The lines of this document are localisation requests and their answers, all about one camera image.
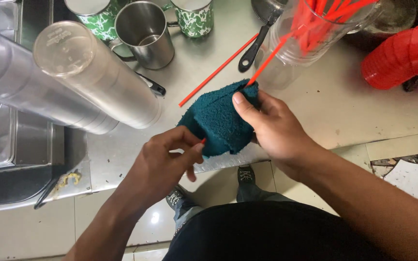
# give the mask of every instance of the black shirt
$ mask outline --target black shirt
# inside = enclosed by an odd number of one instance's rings
[[[296,202],[220,205],[192,217],[167,260],[390,259],[340,217]]]

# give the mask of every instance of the sneaker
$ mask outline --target sneaker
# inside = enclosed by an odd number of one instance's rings
[[[180,186],[180,184],[177,184],[177,186],[174,187],[174,189],[165,197],[167,200],[167,204],[175,210],[177,208],[177,203],[180,200],[188,199],[187,191]]]
[[[250,165],[243,165],[238,167],[238,183],[256,184],[254,170],[251,168]]]

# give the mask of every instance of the person's left hand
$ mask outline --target person's left hand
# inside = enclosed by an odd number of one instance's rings
[[[143,207],[150,207],[170,193],[185,171],[190,181],[196,180],[193,164],[203,162],[203,147],[201,140],[185,126],[155,135],[143,145],[117,189],[123,190],[122,195],[133,190],[131,193],[143,200]],[[170,152],[176,149],[185,152]]]

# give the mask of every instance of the green and white speckled mug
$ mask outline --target green and white speckled mug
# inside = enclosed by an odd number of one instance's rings
[[[64,0],[64,2],[96,37],[104,41],[117,38],[114,22],[128,0]]]
[[[204,36],[214,27],[212,0],[171,0],[182,32],[193,38]]]

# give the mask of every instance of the shoe lace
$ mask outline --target shoe lace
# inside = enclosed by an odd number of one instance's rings
[[[245,179],[250,179],[252,180],[253,177],[251,177],[251,172],[250,171],[240,171],[240,180],[245,180]]]
[[[180,196],[177,193],[173,193],[170,197],[169,197],[169,201],[171,202],[172,206],[174,206],[175,204],[177,204],[177,202],[182,198],[182,196]]]

